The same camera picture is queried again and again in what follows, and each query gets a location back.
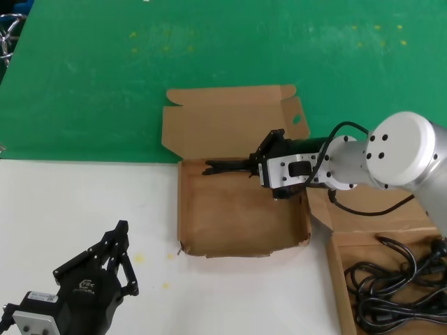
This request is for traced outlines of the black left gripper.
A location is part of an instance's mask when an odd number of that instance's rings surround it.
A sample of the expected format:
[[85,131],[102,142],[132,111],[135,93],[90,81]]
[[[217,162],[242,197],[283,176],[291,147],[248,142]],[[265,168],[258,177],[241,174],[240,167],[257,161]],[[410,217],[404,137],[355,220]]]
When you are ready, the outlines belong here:
[[[139,295],[138,280],[128,255],[129,245],[129,223],[118,221],[115,229],[107,231],[100,242],[53,271],[60,285],[58,296],[69,311],[62,334],[106,334],[122,298]],[[118,278],[106,270],[79,270],[101,269],[105,263],[108,263],[107,270],[115,275],[119,267],[123,268],[125,286],[121,288]]]

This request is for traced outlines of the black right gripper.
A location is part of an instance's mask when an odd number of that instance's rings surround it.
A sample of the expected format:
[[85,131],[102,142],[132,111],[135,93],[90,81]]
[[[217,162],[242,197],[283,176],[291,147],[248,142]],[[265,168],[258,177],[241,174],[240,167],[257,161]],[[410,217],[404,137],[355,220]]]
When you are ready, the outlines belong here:
[[261,162],[267,158],[278,158],[297,154],[315,154],[321,150],[325,144],[326,137],[310,139],[285,139],[283,128],[271,130],[265,139],[259,144],[257,150],[251,154],[251,161],[254,162],[249,168],[249,178],[263,178]]

